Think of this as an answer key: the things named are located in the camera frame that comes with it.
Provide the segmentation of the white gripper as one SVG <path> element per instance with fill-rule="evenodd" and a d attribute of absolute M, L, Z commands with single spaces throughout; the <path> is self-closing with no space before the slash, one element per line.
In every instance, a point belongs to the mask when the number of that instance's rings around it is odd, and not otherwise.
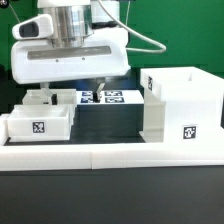
<path fill-rule="evenodd" d="M 48 103 L 57 105 L 57 95 L 48 82 L 125 75 L 130 70 L 128 40 L 123 28 L 103 28 L 95 30 L 77 48 L 55 48 L 48 39 L 17 41 L 11 50 L 12 75 L 19 84 L 41 83 Z M 93 102 L 100 102 L 104 86 L 100 83 L 93 92 Z"/>

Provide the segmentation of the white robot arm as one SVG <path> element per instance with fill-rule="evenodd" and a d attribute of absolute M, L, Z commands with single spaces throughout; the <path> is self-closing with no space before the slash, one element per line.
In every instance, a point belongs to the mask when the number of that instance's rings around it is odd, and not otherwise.
<path fill-rule="evenodd" d="M 38 16 L 15 25 L 11 68 L 19 84 L 38 83 L 46 103 L 51 82 L 123 76 L 128 32 L 103 17 L 92 0 L 38 0 Z"/>

